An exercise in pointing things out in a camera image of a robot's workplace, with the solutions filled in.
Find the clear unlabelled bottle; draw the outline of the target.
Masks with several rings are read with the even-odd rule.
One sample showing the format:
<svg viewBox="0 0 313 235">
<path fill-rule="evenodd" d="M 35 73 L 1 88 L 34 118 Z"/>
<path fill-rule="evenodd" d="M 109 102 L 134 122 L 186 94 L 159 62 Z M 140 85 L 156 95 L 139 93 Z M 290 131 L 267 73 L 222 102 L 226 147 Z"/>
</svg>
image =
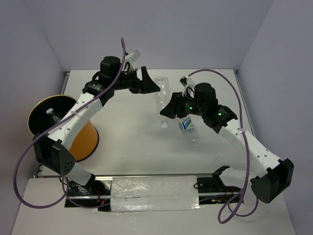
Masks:
<svg viewBox="0 0 313 235">
<path fill-rule="evenodd" d="M 159 86 L 160 91 L 155 94 L 156 113 L 162 128 L 168 128 L 168 118 L 160 114 L 160 111 L 168 104 L 170 99 L 169 79 L 167 77 L 157 77 L 154 82 Z"/>
</svg>

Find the clear bottle green label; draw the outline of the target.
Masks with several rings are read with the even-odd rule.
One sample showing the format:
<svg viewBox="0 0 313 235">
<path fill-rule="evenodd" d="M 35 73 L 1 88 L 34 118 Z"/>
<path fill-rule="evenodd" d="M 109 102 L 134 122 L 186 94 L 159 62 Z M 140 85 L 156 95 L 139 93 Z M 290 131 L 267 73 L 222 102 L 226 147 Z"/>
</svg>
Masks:
<svg viewBox="0 0 313 235">
<path fill-rule="evenodd" d="M 199 140 L 198 132 L 189 116 L 179 118 L 178 124 L 186 141 L 196 143 Z"/>
<path fill-rule="evenodd" d="M 56 112 L 53 108 L 47 109 L 46 114 L 48 116 L 48 121 L 49 121 L 50 126 L 56 125 L 64 117 L 61 113 Z"/>
</svg>

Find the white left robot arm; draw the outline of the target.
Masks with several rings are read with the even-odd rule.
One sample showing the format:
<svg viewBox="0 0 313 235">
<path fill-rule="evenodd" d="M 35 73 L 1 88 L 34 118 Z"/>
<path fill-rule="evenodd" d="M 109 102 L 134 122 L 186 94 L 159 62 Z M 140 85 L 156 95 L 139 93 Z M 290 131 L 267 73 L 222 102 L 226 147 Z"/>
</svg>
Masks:
<svg viewBox="0 0 313 235">
<path fill-rule="evenodd" d="M 97 193 L 105 186 L 95 176 L 81 167 L 70 152 L 74 140 L 87 122 L 116 90 L 129 90 L 133 94 L 150 94 L 160 91 L 160 87 L 150 78 L 146 67 L 141 68 L 141 78 L 137 77 L 135 59 L 130 54 L 122 59 L 106 56 L 100 63 L 100 70 L 82 89 L 76 103 L 43 134 L 34 139 L 35 156 L 38 163 L 69 179 L 84 195 Z"/>
</svg>

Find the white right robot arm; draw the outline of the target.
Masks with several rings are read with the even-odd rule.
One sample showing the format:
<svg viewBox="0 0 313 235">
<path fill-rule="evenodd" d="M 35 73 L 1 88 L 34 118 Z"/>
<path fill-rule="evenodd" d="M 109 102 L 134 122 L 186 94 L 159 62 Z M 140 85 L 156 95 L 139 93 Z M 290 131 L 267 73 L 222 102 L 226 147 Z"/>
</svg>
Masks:
<svg viewBox="0 0 313 235">
<path fill-rule="evenodd" d="M 188 92 L 173 93 L 160 114 L 170 119 L 200 116 L 208 127 L 249 156 L 250 166 L 256 175 L 250 180 L 252 192 L 263 203 L 270 203 L 290 186 L 293 162 L 271 153 L 249 131 L 245 131 L 237 115 L 218 103 L 216 91 L 209 83 L 199 83 L 193 91 L 193 95 Z"/>
</svg>

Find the silver foil tape patch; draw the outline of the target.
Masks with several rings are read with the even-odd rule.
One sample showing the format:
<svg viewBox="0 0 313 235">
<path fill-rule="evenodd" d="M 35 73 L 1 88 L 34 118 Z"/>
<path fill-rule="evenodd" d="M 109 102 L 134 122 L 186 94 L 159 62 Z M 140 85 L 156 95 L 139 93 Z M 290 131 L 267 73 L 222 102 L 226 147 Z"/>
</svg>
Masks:
<svg viewBox="0 0 313 235">
<path fill-rule="evenodd" d="M 112 212 L 189 211 L 200 208 L 195 176 L 119 177 L 111 186 Z"/>
</svg>

